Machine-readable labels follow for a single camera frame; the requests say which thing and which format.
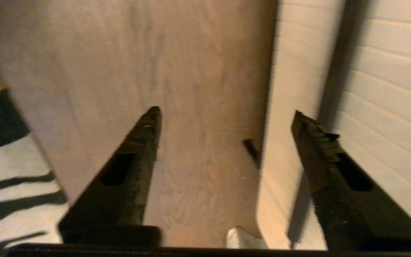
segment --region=rug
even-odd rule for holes
[[[0,91],[0,256],[20,243],[61,243],[57,223],[68,208],[8,91]]]

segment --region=white wall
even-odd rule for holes
[[[336,131],[411,215],[411,1],[376,0],[370,8]]]
[[[314,117],[336,40],[343,0],[286,0],[279,5],[257,219],[271,248],[287,248],[286,228],[301,164],[291,136],[296,109]],[[302,249],[324,249],[310,212]]]

